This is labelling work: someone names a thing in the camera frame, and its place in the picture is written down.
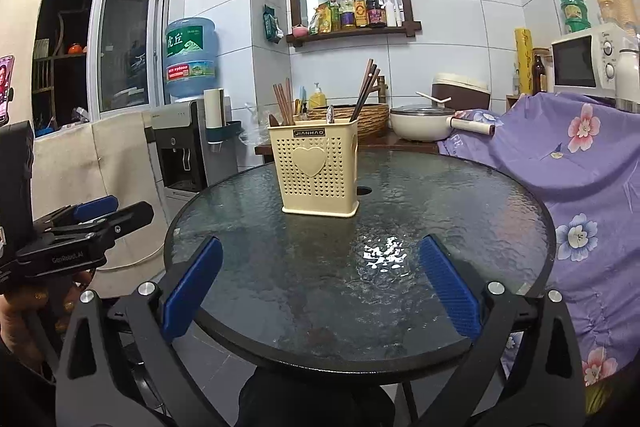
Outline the left hand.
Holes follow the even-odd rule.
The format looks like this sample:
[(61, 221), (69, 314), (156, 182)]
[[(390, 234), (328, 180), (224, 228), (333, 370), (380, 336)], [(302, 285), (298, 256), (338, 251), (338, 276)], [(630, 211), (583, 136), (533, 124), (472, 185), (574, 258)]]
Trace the left hand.
[[(64, 333), (70, 323), (80, 295), (93, 279), (93, 271), (81, 271), (73, 275), (73, 283), (64, 298), (60, 299), (62, 315), (55, 324), (58, 333)], [(41, 374), (44, 355), (38, 348), (26, 319), (47, 306), (49, 291), (45, 287), (23, 287), (1, 296), (1, 340), (23, 365)]]

